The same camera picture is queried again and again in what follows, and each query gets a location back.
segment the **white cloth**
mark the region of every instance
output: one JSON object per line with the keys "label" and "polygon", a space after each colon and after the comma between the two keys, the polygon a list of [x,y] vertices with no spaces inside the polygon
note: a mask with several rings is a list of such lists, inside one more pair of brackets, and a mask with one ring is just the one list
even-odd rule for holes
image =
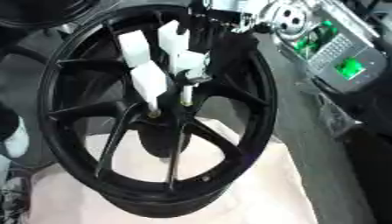
{"label": "white cloth", "polygon": [[[215,120],[203,122],[230,141],[238,142],[238,135],[222,123]],[[107,137],[87,138],[92,155],[100,154]],[[219,149],[193,137],[181,155],[179,176],[186,178],[196,175],[222,159]],[[156,181],[165,179],[167,171],[166,163],[143,149],[136,132],[128,132],[122,140],[115,153],[114,167],[122,175]],[[24,223],[28,224],[317,223],[299,173],[283,143],[270,142],[259,160],[211,205],[171,219],[150,219],[124,212],[78,182],[59,165],[37,174],[33,182],[31,211],[24,217]]]}

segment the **white foam block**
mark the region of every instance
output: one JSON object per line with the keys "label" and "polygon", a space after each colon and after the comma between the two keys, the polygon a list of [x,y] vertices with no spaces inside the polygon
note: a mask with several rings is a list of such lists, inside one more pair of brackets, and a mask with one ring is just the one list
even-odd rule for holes
{"label": "white foam block", "polygon": [[147,102],[154,102],[167,90],[166,75],[152,60],[137,66],[130,73],[135,89]]}
{"label": "white foam block", "polygon": [[182,35],[178,35],[178,27],[179,21],[172,20],[158,29],[159,46],[170,55],[181,53],[189,48],[189,30]]}
{"label": "white foam block", "polygon": [[142,31],[118,36],[122,55],[129,67],[137,67],[150,60],[150,45]]}
{"label": "white foam block", "polygon": [[170,56],[169,69],[172,74],[184,70],[201,70],[204,66],[205,55],[199,52],[183,51]]}

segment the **wheel spoke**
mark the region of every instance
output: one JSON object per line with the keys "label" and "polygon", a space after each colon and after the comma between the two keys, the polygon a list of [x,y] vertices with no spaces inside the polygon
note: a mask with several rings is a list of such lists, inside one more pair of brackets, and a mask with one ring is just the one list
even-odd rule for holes
{"label": "wheel spoke", "polygon": [[106,28],[108,32],[110,32],[110,37],[113,42],[113,45],[115,46],[115,49],[117,50],[119,55],[122,55],[123,52],[121,51],[120,42],[118,41],[117,34],[115,33],[115,29],[113,29],[111,23],[109,21],[105,21],[104,23],[102,23],[102,26]]}
{"label": "wheel spoke", "polygon": [[201,84],[198,88],[200,92],[209,93],[209,97],[221,96],[228,99],[236,100],[238,102],[243,102],[253,112],[260,112],[261,110],[263,110],[264,107],[268,106],[268,103],[266,101],[259,99],[252,94],[239,89],[238,87],[231,87],[228,85],[216,83],[214,81],[209,81]]}
{"label": "wheel spoke", "polygon": [[95,167],[94,174],[97,178],[100,177],[102,169],[111,169],[111,161],[118,144],[127,132],[129,124],[133,123],[140,116],[140,105],[140,103],[136,103],[126,108],[121,117],[116,119],[115,125],[109,134],[108,141],[103,148],[98,164]]}
{"label": "wheel spoke", "polygon": [[83,117],[111,116],[116,117],[118,113],[126,109],[123,101],[105,101],[87,106],[64,108],[49,113],[52,119],[66,123],[72,123]]}
{"label": "wheel spoke", "polygon": [[169,191],[175,191],[175,182],[177,181],[177,176],[179,172],[179,156],[184,147],[186,135],[184,133],[184,125],[180,125],[176,131],[173,132],[174,143],[173,147],[170,149],[170,163],[169,171],[167,173],[166,183],[168,185]]}
{"label": "wheel spoke", "polygon": [[240,148],[229,142],[225,137],[210,129],[204,123],[193,118],[192,121],[186,126],[186,132],[201,137],[212,144],[218,146],[225,154],[226,159],[236,159],[242,155]]}
{"label": "wheel spoke", "polygon": [[130,69],[121,61],[114,59],[66,59],[59,60],[57,64],[63,69],[92,70],[107,74],[126,74]]}

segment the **screw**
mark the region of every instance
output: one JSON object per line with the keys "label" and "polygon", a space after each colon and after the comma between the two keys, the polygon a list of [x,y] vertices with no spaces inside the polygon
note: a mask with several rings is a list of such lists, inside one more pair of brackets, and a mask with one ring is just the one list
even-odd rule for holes
{"label": "screw", "polygon": [[208,182],[211,180],[210,176],[204,176],[201,178],[201,180],[203,180],[204,182]]}

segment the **black wheel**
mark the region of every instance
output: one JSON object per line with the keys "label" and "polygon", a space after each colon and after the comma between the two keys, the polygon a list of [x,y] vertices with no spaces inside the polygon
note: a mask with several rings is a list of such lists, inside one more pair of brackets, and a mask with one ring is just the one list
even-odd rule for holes
{"label": "black wheel", "polygon": [[[39,123],[54,155],[81,183],[133,214],[173,217],[201,209],[216,200],[257,160],[273,130],[277,112],[275,83],[265,59],[256,49],[242,58],[240,64],[242,70],[247,68],[244,75],[255,84],[255,93],[212,79],[194,89],[193,105],[185,108],[180,104],[177,83],[171,80],[171,91],[159,99],[162,115],[155,119],[147,116],[147,105],[132,87],[130,69],[122,60],[116,36],[142,29],[151,44],[152,59],[165,70],[165,55],[154,45],[156,30],[162,23],[179,19],[184,10],[179,6],[147,5],[113,11],[90,21],[52,56],[40,83]],[[202,42],[192,40],[191,43],[199,46],[195,44],[191,48],[203,48]],[[99,53],[102,43],[111,45],[112,53]],[[237,67],[238,64],[228,67],[227,76],[238,75]],[[82,75],[86,70],[98,74]],[[117,81],[122,83],[121,99],[92,101]],[[238,145],[194,118],[204,102],[213,96],[237,100],[249,108],[247,128]],[[74,125],[81,118],[96,116],[110,116],[115,120],[99,159],[87,152]],[[169,156],[170,164],[164,182],[127,178],[111,169],[112,156],[125,132],[145,127],[167,132],[168,144],[163,154]],[[179,154],[185,148],[187,136],[211,142],[221,149],[225,158],[211,170],[178,180]]]}

